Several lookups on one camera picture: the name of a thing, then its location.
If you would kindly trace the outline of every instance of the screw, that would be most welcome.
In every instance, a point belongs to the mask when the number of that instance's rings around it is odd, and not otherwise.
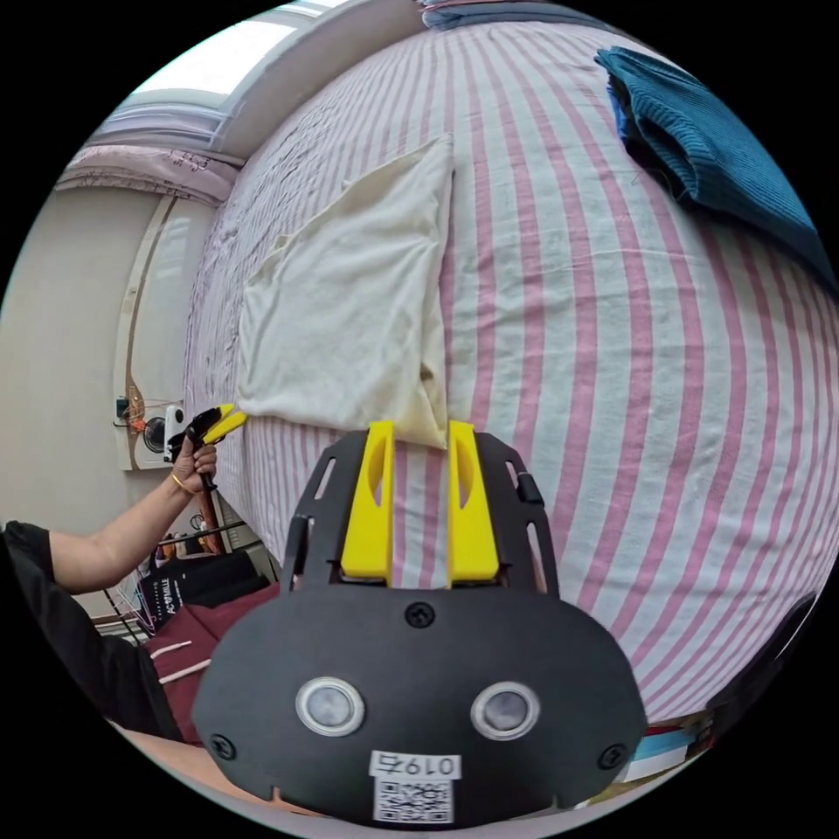
[[[427,603],[412,603],[405,610],[405,620],[414,629],[425,629],[434,623],[434,610]]]
[[[601,769],[615,769],[627,757],[628,749],[622,743],[610,745],[598,758],[597,765]]]
[[[233,760],[236,757],[236,746],[220,734],[213,734],[210,737],[210,748],[215,752],[216,757],[222,760]]]

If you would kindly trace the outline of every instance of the sticker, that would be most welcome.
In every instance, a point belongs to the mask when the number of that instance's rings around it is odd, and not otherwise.
[[[389,824],[452,824],[453,784],[450,780],[385,780],[373,778],[373,819]]]
[[[386,780],[460,780],[461,756],[372,752],[370,774]]]

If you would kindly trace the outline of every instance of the blue sweater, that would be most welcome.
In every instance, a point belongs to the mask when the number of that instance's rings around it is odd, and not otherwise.
[[[818,232],[784,173],[705,85],[623,47],[599,50],[618,133],[647,168],[664,168],[676,200],[733,216],[797,255],[839,302]]]

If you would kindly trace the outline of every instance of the bed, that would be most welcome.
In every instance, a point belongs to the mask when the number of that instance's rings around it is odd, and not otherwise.
[[[651,720],[701,710],[839,548],[839,316],[789,259],[687,216],[615,134],[601,47],[569,24],[423,32],[352,67],[253,155],[193,290],[188,411],[236,392],[242,285],[343,184],[454,134],[440,277],[452,419],[544,494],[563,597],[634,666]],[[226,500],[281,557],[321,428],[253,419]],[[446,468],[401,446],[395,578],[445,582]]]

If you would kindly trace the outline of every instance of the gold bracelet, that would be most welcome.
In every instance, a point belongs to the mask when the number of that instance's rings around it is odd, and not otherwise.
[[[188,492],[191,496],[197,495],[198,493],[193,492],[184,482],[174,473],[169,472],[169,477],[184,491]]]

